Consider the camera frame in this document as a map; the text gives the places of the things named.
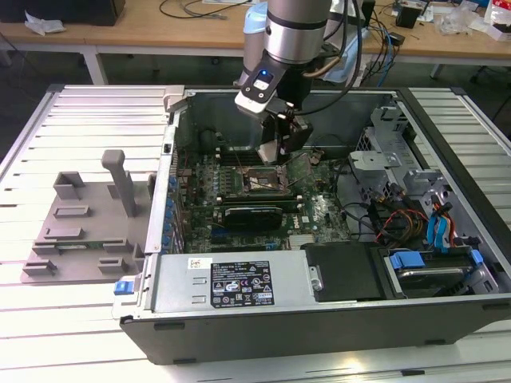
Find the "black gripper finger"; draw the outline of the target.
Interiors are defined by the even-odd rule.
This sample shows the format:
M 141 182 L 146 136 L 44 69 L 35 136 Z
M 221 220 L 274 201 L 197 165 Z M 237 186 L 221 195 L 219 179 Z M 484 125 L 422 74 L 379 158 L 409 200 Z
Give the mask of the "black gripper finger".
M 281 138 L 280 138 L 280 121 L 281 119 L 274 115 L 268 114 L 266 118 L 261 122 L 262 136 L 261 144 L 276 144 L 277 149 L 280 149 Z

